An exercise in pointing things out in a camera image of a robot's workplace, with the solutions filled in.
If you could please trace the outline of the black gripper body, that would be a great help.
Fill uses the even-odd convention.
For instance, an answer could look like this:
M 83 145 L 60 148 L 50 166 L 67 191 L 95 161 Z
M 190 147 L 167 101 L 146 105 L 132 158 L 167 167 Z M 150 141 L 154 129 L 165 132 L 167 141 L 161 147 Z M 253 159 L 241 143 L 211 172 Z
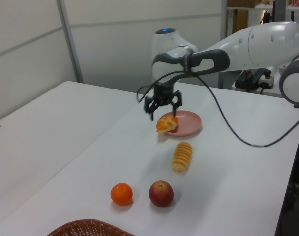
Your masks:
M 174 98 L 174 85 L 157 83 L 154 85 L 154 102 L 158 105 L 169 105 Z

